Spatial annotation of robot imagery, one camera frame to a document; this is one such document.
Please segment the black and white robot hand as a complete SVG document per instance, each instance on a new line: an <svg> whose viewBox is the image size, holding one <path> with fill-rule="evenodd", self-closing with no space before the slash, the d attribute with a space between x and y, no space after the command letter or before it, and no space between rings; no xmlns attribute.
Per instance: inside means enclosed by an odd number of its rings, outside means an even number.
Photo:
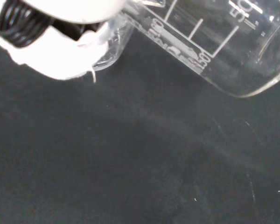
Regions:
<svg viewBox="0 0 280 224"><path fill-rule="evenodd" d="M0 0L0 47L56 80L94 72L125 0Z"/></svg>

